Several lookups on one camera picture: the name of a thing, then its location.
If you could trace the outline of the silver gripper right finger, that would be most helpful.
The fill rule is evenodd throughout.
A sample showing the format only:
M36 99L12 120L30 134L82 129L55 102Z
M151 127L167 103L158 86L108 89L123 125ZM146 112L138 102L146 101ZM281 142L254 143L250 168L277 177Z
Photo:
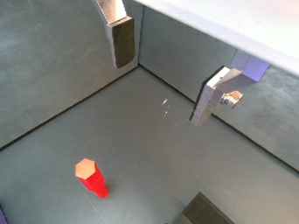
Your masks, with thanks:
M234 109L243 97L239 89L259 82L269 67L269 62L237 50L231 66L222 66L202 84L191 122L202 125L221 105Z

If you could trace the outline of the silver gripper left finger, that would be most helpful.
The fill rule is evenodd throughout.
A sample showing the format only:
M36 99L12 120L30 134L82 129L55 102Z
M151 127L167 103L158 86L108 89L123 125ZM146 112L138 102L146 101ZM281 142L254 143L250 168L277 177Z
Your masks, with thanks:
M123 0L94 1L107 26L114 65L116 68L122 68L136 56L135 20L127 15Z

